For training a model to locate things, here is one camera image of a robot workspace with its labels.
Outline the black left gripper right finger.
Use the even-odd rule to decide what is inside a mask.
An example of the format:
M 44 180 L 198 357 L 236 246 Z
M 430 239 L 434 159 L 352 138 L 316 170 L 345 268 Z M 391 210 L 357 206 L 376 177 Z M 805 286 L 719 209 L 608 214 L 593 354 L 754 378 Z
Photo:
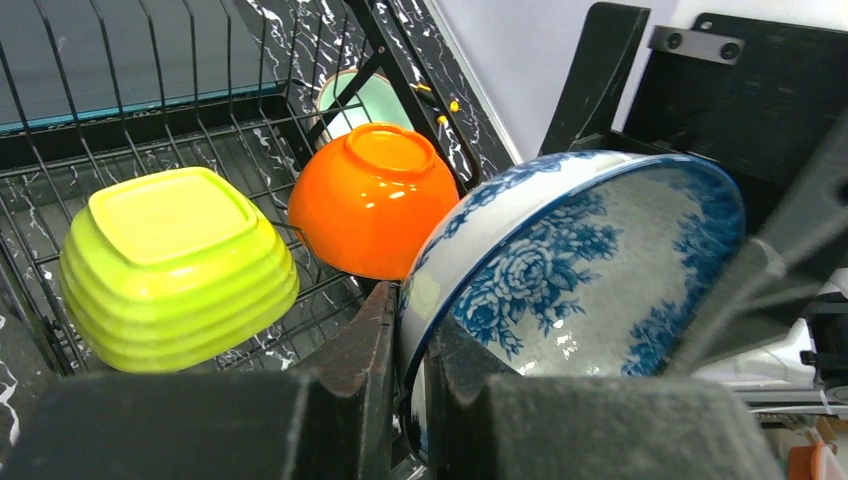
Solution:
M 430 342 L 436 479 L 780 479 L 754 417 L 687 378 L 532 377 L 452 319 Z

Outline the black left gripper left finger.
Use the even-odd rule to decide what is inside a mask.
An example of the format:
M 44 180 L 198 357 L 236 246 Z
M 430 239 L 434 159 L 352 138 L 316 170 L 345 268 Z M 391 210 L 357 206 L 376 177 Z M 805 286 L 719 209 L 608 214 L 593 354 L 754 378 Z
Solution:
M 40 400 L 5 479 L 386 479 L 396 289 L 284 371 L 94 374 Z

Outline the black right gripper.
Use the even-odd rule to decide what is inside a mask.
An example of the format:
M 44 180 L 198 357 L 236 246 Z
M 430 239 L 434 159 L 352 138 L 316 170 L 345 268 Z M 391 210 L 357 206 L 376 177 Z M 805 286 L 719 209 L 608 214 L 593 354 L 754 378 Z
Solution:
M 847 34 L 720 13 L 687 28 L 598 2 L 541 149 L 608 147 L 719 163 L 748 208 L 743 247 L 663 373 L 774 341 L 847 268 Z

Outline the blue patterned bowl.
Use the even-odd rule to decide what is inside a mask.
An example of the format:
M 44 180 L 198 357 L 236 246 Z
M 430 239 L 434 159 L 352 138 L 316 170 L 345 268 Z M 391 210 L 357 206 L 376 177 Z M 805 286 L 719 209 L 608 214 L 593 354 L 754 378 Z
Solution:
M 430 234 L 399 294 L 414 454 L 429 453 L 423 366 L 442 322 L 522 375 L 653 376 L 745 227 L 734 180 L 687 155 L 559 152 L 481 183 Z

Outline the orange white bowl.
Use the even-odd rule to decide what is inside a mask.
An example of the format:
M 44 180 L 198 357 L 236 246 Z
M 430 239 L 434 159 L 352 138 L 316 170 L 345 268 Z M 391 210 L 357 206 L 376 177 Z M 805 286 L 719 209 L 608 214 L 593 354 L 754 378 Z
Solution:
M 399 280 L 458 201 L 450 168 L 424 136 L 366 123 L 309 160 L 287 217 L 324 263 L 360 277 Z

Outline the green white bowl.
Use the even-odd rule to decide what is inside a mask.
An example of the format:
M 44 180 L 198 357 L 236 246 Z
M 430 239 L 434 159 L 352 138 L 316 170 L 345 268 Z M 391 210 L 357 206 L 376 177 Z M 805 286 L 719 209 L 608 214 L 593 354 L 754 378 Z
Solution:
M 127 180 L 92 194 L 59 255 L 79 335 L 124 372 L 183 370 L 282 317 L 300 288 L 277 229 L 205 167 Z

